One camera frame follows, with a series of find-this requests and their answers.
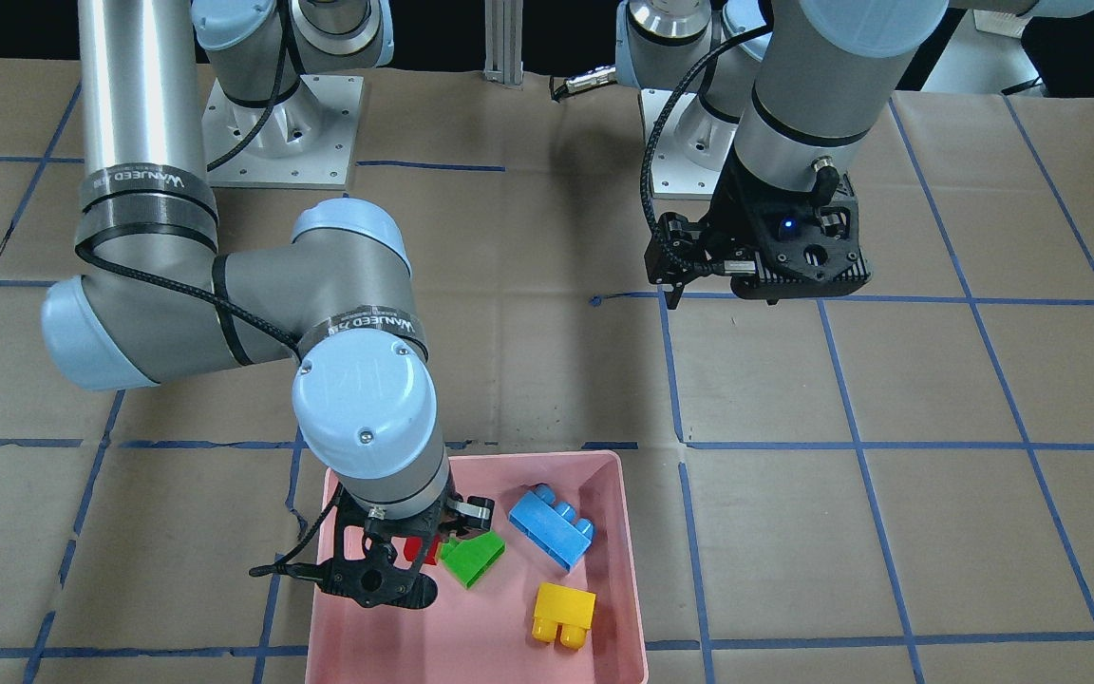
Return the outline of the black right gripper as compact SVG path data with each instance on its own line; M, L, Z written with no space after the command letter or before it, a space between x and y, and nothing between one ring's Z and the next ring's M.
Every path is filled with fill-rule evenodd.
M444 502L447 502L447 528L455 534L482 534L491 531L494 501L470 495L465 501L455 495L449 484L442 497L428 509L400 520L379 520L362 510L341 484L334 487L330 503L333 532L331 556L315 567L315 584L321 592L337 598L349 598L362 607L392 605L400 608L421 610L437 600L437 581L421 572L424 554L418 554L411 566L396 566L396 549L392 540L412 538L428 542L442 523ZM359 528L362 532L362 555L357 559L346 556L346 532Z

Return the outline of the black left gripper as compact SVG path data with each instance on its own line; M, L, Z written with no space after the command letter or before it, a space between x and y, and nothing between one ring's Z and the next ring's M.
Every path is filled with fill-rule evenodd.
M750 260L755 273L733 276L730 290L768 302L849 295L872 277L859 245L856 192L829 161L812 164L793 192L757 178L729 153L700 222L676 212L657 217L644 267L650 283L664 287L666 308L677 309L696 278L715 276L715 260Z

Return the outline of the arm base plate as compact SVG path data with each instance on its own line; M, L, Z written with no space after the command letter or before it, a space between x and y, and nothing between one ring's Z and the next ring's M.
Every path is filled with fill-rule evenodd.
M651 160L652 195L663 200L710 200L737 123L708 112L686 92L671 111Z
M259 134L221 167L214 189L347 190L365 79L304 76Z

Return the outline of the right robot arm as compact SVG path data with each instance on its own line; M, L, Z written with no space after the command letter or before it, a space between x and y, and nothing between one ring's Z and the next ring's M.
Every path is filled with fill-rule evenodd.
M266 156L325 141L304 76L389 61L386 1L80 1L85 169L75 255L42 331L88 390L153 387L282 358L292 410L338 477L326 561L253 568L364 607L424 608L429 545L486 532L492 502L453 485L412 267L394 219L363 199L301 213L287 245L224 253L201 143L194 50Z

